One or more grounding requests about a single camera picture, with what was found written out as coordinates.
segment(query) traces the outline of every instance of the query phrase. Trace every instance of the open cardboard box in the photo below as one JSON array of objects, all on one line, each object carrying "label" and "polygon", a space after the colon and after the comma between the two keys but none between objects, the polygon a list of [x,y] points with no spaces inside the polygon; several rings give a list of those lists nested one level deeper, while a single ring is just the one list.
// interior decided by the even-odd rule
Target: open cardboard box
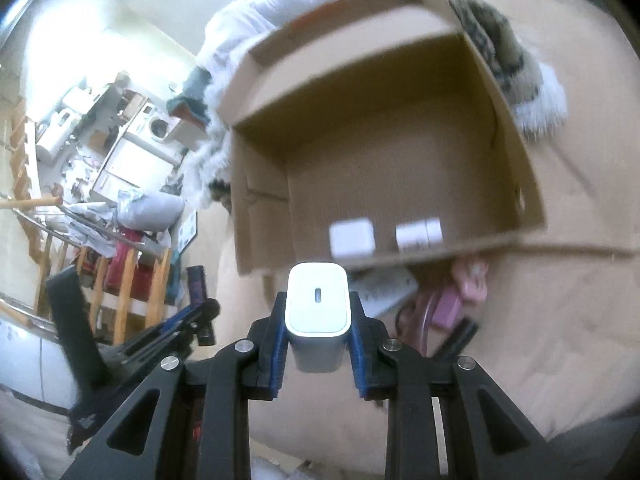
[{"label": "open cardboard box", "polygon": [[[369,218],[388,266],[512,243],[545,225],[522,140],[446,0],[338,0],[255,45],[218,109],[233,128],[238,271],[332,261],[332,223]],[[396,226],[442,243],[399,251]]]}]

